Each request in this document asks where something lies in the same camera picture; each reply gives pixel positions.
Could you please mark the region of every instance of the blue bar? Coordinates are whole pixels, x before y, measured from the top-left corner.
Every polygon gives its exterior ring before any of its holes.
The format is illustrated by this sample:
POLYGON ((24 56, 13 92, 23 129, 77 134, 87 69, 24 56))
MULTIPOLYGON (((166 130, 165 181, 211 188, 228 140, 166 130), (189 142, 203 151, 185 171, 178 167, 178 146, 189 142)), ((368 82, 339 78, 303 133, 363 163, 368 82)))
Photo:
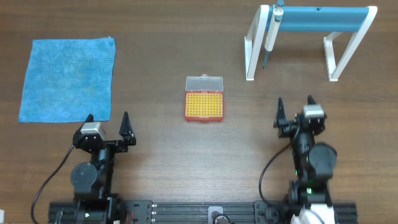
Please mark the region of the blue bar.
MULTIPOLYGON (((273 6, 269 8, 266 30, 273 6)), ((368 15, 367 7, 285 6, 279 31, 357 32, 368 15)))

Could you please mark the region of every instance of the black cable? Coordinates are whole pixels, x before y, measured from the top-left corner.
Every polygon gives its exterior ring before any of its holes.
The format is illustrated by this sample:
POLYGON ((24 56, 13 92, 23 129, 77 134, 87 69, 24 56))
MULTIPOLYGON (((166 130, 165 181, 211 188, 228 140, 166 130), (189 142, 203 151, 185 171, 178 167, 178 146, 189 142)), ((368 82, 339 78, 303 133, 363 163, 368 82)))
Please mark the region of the black cable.
POLYGON ((30 208, 30 217, 32 219, 32 221, 35 224, 39 224, 37 222, 37 220, 35 219, 35 214, 34 214, 34 210, 35 210, 35 205, 37 202, 37 199, 39 198, 40 193, 42 193, 43 188, 45 187, 45 185, 50 181, 50 179, 61 169, 61 167, 63 166, 63 164, 65 163, 65 161, 68 159, 68 156, 70 155, 70 153, 72 152, 73 147, 75 147, 73 144, 70 146, 70 149, 68 150, 67 154, 65 155, 65 157, 63 158, 61 164, 55 169, 55 171, 50 175, 50 177, 47 178, 47 180, 45 180, 45 182, 42 184, 42 186, 40 187, 39 191, 36 194, 35 199, 33 200, 32 203, 32 207, 30 208))
POLYGON ((279 155, 282 154, 282 152, 286 151, 286 149, 288 149, 291 144, 297 139, 297 136, 299 135, 300 132, 300 121, 297 120, 298 123, 298 128, 292 138, 292 140, 288 143, 288 145, 286 145, 285 147, 283 147, 279 152, 277 152, 267 163, 267 165, 265 166, 265 168, 262 170, 261 175, 260 175, 260 180, 259 180, 259 193, 260 193, 260 197, 261 199, 266 203, 267 206, 270 206, 271 203, 269 203, 266 198, 263 196, 262 194, 262 190, 261 190, 261 185, 262 185, 262 178, 264 177, 264 174, 266 173, 268 167, 271 165, 271 163, 276 159, 276 157, 278 157, 279 155))
POLYGON ((322 224, 325 224, 325 221, 323 221, 323 219, 321 218, 320 215, 318 215, 318 213, 314 212, 314 211, 311 210, 311 209, 306 209, 306 211, 309 211, 312 215, 315 215, 315 216, 319 219, 319 221, 320 221, 322 224))

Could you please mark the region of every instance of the clear plastic lid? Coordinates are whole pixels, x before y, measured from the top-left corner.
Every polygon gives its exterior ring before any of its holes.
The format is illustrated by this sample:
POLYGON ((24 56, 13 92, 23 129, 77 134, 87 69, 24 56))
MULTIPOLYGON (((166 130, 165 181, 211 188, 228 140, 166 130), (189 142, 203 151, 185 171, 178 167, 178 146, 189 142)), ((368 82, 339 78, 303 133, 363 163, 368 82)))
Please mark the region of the clear plastic lid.
POLYGON ((224 91, 223 77, 187 77, 185 91, 224 91))

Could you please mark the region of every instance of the wooden table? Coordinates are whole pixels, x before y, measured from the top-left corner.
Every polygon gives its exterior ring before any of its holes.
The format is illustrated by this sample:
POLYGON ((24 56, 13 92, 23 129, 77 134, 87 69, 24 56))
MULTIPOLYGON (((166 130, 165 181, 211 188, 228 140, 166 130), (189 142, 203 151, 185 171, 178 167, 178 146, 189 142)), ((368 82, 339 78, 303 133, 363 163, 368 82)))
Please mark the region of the wooden table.
MULTIPOLYGON (((338 151, 333 199, 356 201, 360 223, 396 223, 398 211, 398 1, 288 1, 288 5, 368 6, 379 12, 337 83, 328 81, 322 37, 280 33, 268 67, 261 53, 254 82, 244 76, 243 37, 260 4, 274 1, 0 2, 0 208, 6 222, 31 222, 30 205, 58 166, 80 123, 18 123, 33 39, 116 39, 112 115, 118 138, 128 111, 137 146, 116 156, 113 192, 158 202, 252 202, 266 162, 287 140, 272 128, 277 99, 288 118, 308 94, 328 114, 316 138, 338 151), (222 123, 186 123, 186 76, 224 78, 222 123)), ((337 57, 348 35, 335 41, 337 57)), ((70 201, 70 172, 90 157, 74 150, 36 206, 45 223, 51 201, 70 201)), ((280 199, 295 178, 292 156, 278 158, 264 193, 280 199)))

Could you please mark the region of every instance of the white object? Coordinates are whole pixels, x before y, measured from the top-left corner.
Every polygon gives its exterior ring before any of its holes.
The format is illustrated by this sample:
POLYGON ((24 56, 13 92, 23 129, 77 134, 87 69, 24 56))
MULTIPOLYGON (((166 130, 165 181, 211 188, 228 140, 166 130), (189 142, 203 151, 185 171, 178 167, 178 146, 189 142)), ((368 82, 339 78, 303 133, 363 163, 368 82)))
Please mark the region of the white object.
POLYGON ((335 53, 333 51, 332 41, 334 38, 338 37, 341 32, 332 32, 329 36, 323 38, 323 45, 325 46, 326 64, 328 67, 330 82, 336 82, 338 80, 338 77, 341 75, 351 56, 353 56, 359 43, 361 43, 362 38, 365 36, 366 32, 371 26, 373 19, 377 13, 377 7, 368 6, 368 8, 368 15, 366 16, 359 30, 355 32, 351 37, 351 40, 349 40, 348 46, 337 65, 335 61, 335 53))
POLYGON ((0 223, 4 223, 4 210, 0 209, 0 223))
POLYGON ((290 224, 322 224, 321 220, 314 214, 316 213, 325 224, 335 223, 335 211, 327 204, 312 204, 309 209, 301 209, 300 215, 293 215, 290 224))
POLYGON ((262 38, 266 32, 268 5, 261 5, 254 16, 248 34, 244 37, 244 60, 246 80, 254 80, 257 61, 259 59, 262 38))
POLYGON ((280 26, 280 21, 276 22, 275 16, 283 16, 283 15, 284 15, 284 10, 282 9, 282 7, 275 7, 274 10, 272 10, 272 17, 269 24, 266 43, 264 44, 264 47, 268 52, 272 51, 272 49, 274 48, 276 35, 278 34, 280 26))
MULTIPOLYGON (((323 45, 325 46, 325 55, 326 55, 326 66, 328 69, 328 76, 330 82, 335 82, 338 80, 339 76, 341 75, 342 71, 344 70, 345 66, 350 60, 351 56, 353 56, 356 48, 358 47, 359 43, 362 41, 370 25, 372 24, 374 17, 376 16, 377 13, 377 7, 368 6, 368 8, 369 8, 368 15, 366 16, 359 30, 353 34, 341 60, 337 65, 335 62, 335 54, 333 51, 332 41, 334 38, 338 37, 341 34, 341 32, 332 32, 330 35, 323 38, 323 45)), ((254 16, 249 32, 244 38, 244 57, 245 57, 247 81, 254 80, 254 72, 256 70, 257 61, 259 58, 261 42, 265 34, 266 25, 268 22, 268 11, 269 11, 268 5, 261 5, 259 7, 259 9, 256 12, 256 15, 254 16)), ((272 21, 274 21, 273 18, 274 18, 274 12, 272 13, 272 18, 271 18, 272 21)), ((272 33, 272 35, 275 35, 276 38, 277 32, 274 33, 273 29, 276 28, 279 29, 279 26, 271 27, 272 21, 270 23, 269 31, 272 33)), ((271 51, 274 46, 275 39, 272 40, 271 36, 268 37, 268 35, 267 38, 269 38, 269 41, 266 41, 265 48, 267 51, 271 51)))

